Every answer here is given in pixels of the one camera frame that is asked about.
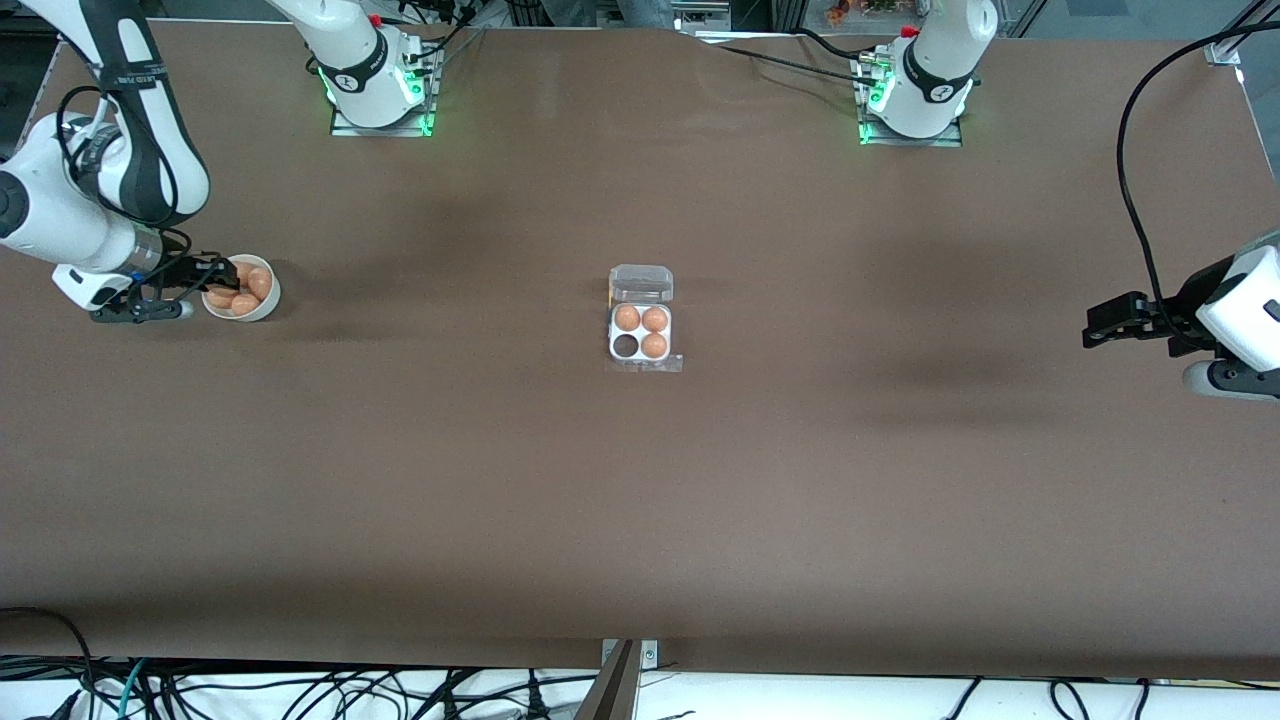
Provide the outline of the clear plastic egg box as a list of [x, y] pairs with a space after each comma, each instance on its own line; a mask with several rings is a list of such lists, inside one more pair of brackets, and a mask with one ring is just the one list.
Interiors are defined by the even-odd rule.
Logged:
[[[620, 264], [609, 272], [607, 291], [605, 350], [611, 361], [625, 372], [680, 373], [684, 355], [675, 350], [675, 315], [671, 309], [675, 300], [673, 272], [660, 265]], [[643, 324], [631, 333], [623, 333], [613, 324], [614, 307], [620, 304], [631, 304], [641, 314], [650, 306], [669, 311], [669, 328], [660, 332], [669, 341], [664, 357], [649, 360], [643, 356], [640, 343], [649, 333]]]

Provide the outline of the white round bowl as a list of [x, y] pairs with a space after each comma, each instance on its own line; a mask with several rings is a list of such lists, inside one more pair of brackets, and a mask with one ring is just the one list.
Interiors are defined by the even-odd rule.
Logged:
[[210, 307], [205, 302], [204, 296], [200, 295], [200, 297], [201, 297], [201, 300], [204, 302], [205, 309], [207, 311], [210, 311], [214, 316], [224, 319], [224, 320], [229, 320], [229, 322], [251, 323], [251, 322], [264, 320], [265, 318], [268, 318], [276, 309], [276, 306], [278, 306], [278, 304], [280, 301], [280, 297], [282, 297], [282, 283], [278, 279], [276, 273], [274, 272], [274, 269], [271, 268], [271, 265], [269, 264], [268, 260], [265, 260], [264, 258], [252, 255], [252, 254], [234, 255], [234, 256], [230, 256], [230, 260], [232, 261], [248, 263], [248, 264], [252, 264], [253, 266], [264, 266], [264, 268], [269, 269], [270, 273], [271, 273], [271, 275], [273, 275], [273, 279], [274, 279], [274, 286], [271, 288], [270, 295], [268, 296], [268, 299], [265, 301], [261, 302], [260, 307], [255, 313], [251, 313], [250, 315], [243, 316], [243, 318], [233, 316], [229, 311], [225, 311], [225, 310], [219, 310], [219, 309], [215, 309], [215, 307]]

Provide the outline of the grey background equipment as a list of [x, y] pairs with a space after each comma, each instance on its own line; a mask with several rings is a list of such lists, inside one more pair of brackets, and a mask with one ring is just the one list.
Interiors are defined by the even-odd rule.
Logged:
[[671, 0], [681, 32], [765, 32], [772, 29], [773, 0]]

